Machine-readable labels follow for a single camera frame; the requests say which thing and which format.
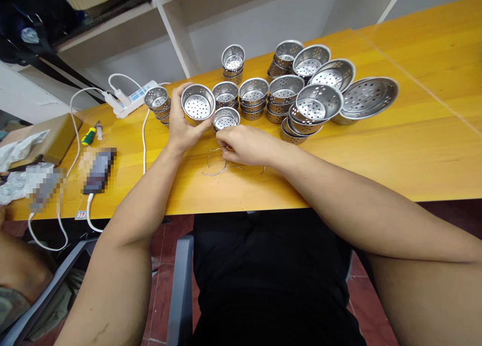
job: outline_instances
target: black bag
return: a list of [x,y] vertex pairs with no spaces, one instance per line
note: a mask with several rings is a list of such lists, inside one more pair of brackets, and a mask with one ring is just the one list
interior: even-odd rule
[[[0,60],[30,64],[55,80],[80,89],[45,62],[48,61],[86,86],[102,89],[67,65],[51,46],[78,24],[75,11],[66,0],[0,0]],[[98,103],[105,102],[90,96]]]

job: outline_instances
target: yellow table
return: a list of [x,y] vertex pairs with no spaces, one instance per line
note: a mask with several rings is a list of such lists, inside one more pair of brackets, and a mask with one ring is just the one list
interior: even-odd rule
[[[482,135],[480,69],[482,0],[458,3],[413,14],[360,31],[347,30],[305,45],[322,43],[332,58],[347,58],[356,65],[356,79],[388,76],[399,83],[400,95],[390,109],[352,126],[328,122],[322,131],[300,147],[373,179],[413,201],[482,197]],[[246,61],[244,80],[267,77],[273,54]],[[189,81],[213,88],[222,71],[211,71]],[[181,82],[167,86],[169,93]],[[108,105],[83,111],[81,134],[98,120],[104,140],[92,148],[116,147],[110,182],[104,194],[95,196],[92,218],[111,217],[142,175],[141,128],[146,115],[142,107],[126,119],[116,119]],[[279,136],[280,125],[265,117],[252,125]],[[153,115],[146,125],[148,166],[168,140],[168,129]],[[261,167],[230,169],[217,177],[223,166],[214,130],[207,131],[182,163],[167,206],[167,214],[227,212],[306,207],[304,199],[273,169],[260,175]],[[61,166],[68,168],[77,151],[74,143]],[[85,210],[87,197],[80,194],[89,169],[83,156],[72,172],[62,217]],[[28,201],[9,207],[9,218],[27,219]],[[36,218],[55,218],[50,204]]]

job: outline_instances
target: chair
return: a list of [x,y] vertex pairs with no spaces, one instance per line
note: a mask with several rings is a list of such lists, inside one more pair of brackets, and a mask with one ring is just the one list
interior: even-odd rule
[[177,241],[167,345],[185,344],[192,337],[192,252],[194,237],[186,234]]
[[30,307],[27,312],[25,312],[10,328],[4,332],[3,339],[0,341],[0,346],[13,346],[23,343],[27,344],[24,342],[26,335],[29,333],[32,326],[35,324],[57,289],[60,287],[75,261],[77,261],[83,251],[87,251],[87,253],[92,256],[92,251],[94,250],[97,239],[98,238],[81,241],[75,246],[65,261],[62,262],[59,269],[55,272],[52,281],[45,291],[42,292],[37,301],[35,301],[32,307]]

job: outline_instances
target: power strip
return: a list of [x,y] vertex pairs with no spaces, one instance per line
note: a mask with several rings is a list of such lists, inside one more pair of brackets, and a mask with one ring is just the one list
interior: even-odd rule
[[141,107],[144,104],[144,95],[153,87],[159,87],[157,82],[154,80],[149,81],[146,85],[139,89],[133,94],[131,94],[128,99],[131,102],[130,105],[124,106],[120,101],[117,101],[111,94],[105,96],[105,101],[112,106],[115,116],[119,119],[125,119],[127,115],[132,113],[135,109]]

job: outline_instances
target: floor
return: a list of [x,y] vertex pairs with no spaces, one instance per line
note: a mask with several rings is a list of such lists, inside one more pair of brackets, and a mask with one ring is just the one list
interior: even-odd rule
[[[430,202],[421,204],[433,214],[452,222],[482,239],[482,200]],[[159,227],[152,240],[153,269],[158,266],[157,274],[152,278],[149,314],[141,346],[157,346],[166,343],[167,322],[171,300],[174,258],[177,240],[190,232],[193,227],[193,215],[171,217],[172,222]],[[6,222],[4,231],[21,237],[25,232],[24,222]],[[382,305],[367,277],[367,274],[354,255],[351,275],[348,281],[350,303],[348,309],[358,319],[360,331],[369,346],[396,346],[398,342],[383,311]],[[199,320],[200,310],[197,304],[199,289],[193,277],[193,328]],[[50,334],[33,343],[34,346],[54,344],[63,323]]]

